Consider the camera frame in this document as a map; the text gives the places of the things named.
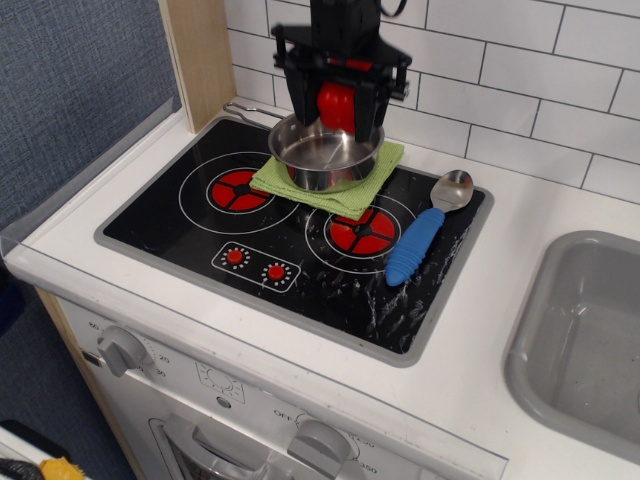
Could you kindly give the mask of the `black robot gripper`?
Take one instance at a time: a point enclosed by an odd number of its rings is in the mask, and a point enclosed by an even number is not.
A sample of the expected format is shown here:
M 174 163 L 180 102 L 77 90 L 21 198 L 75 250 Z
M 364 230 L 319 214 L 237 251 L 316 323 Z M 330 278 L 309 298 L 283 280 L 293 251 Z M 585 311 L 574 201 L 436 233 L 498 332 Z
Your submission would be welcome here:
M 382 39 L 379 1 L 312 1 L 306 24 L 278 23 L 275 66 L 285 73 L 296 118 L 311 125 L 319 118 L 317 97 L 324 80 L 357 86 L 355 140 L 368 141 L 384 122 L 390 99 L 408 93 L 412 57 Z

